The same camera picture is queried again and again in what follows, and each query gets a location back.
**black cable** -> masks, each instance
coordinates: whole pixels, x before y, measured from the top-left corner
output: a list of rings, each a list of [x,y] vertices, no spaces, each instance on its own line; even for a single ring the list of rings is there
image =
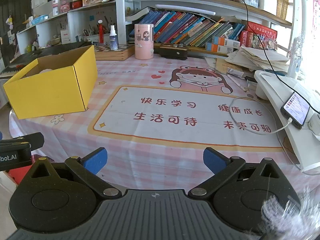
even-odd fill
[[[282,81],[281,78],[279,78],[279,76],[277,75],[276,71],[273,69],[273,66],[272,66],[272,64],[271,64],[271,62],[270,62],[270,60],[269,60],[269,58],[268,58],[268,56],[267,56],[266,50],[265,50],[265,48],[264,48],[264,46],[263,46],[263,43],[262,43],[259,35],[257,35],[257,33],[255,33],[255,31],[254,31],[254,30],[250,27],[250,25],[249,25],[249,10],[248,10],[248,7],[247,7],[247,4],[245,3],[245,1],[244,1],[244,0],[242,0],[242,1],[244,2],[244,5],[245,5],[245,7],[246,7],[246,9],[247,9],[247,23],[248,23],[248,28],[250,28],[250,29],[252,30],[252,32],[258,37],[258,39],[259,39],[259,41],[260,41],[260,43],[261,43],[261,45],[262,45],[264,54],[266,55],[266,58],[267,58],[270,66],[271,66],[271,68],[272,68],[272,71],[273,71],[274,74],[276,75],[276,77],[277,77],[283,84],[285,84],[288,88],[292,89],[292,90],[293,90],[294,92],[296,92],[299,96],[301,96],[301,97],[308,103],[308,105],[309,105],[316,113],[320,114],[320,112],[317,111],[316,109],[314,109],[314,108],[312,107],[312,105],[311,105],[302,95],[300,95],[300,93],[298,93],[296,90],[294,90],[292,87],[290,87],[287,83],[285,83],[284,81]]]

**white flower print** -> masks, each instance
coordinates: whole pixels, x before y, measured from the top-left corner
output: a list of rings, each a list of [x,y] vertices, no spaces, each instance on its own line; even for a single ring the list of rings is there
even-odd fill
[[[54,119],[51,120],[51,122],[54,122],[54,124],[58,124],[59,122],[63,122],[63,121],[64,121],[63,114],[55,115]]]

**yellow cardboard box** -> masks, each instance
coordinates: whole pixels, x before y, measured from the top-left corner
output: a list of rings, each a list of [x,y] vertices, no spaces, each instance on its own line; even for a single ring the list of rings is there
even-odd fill
[[[35,59],[4,84],[19,119],[85,111],[98,77],[93,46]]]

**pink checkered tablecloth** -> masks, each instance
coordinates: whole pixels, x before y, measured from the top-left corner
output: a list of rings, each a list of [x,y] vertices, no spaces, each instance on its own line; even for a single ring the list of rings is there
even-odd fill
[[[73,155],[83,157],[98,147],[108,151],[108,164],[98,173],[104,180],[135,189],[175,189],[186,191],[212,176],[203,163],[203,149],[168,147],[130,140],[112,139],[89,134],[88,126],[97,116],[109,96],[120,85],[140,85],[172,88],[172,72],[182,65],[208,68],[204,59],[188,58],[186,61],[165,59],[155,55],[151,60],[97,61],[98,79],[85,112],[59,114],[18,120],[10,114],[10,132],[13,137],[41,132],[44,147],[33,154],[48,156],[64,162]],[[227,76],[224,78],[233,96],[253,96],[254,91],[243,92]],[[247,162],[259,163],[264,157],[273,158],[296,191],[305,186],[314,189],[318,176],[307,176],[291,164],[284,152],[220,151],[227,157],[234,155]]]

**pink canister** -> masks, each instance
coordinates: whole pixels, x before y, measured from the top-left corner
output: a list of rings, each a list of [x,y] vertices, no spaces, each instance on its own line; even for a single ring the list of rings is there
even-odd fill
[[[153,58],[153,24],[134,25],[136,59]]]

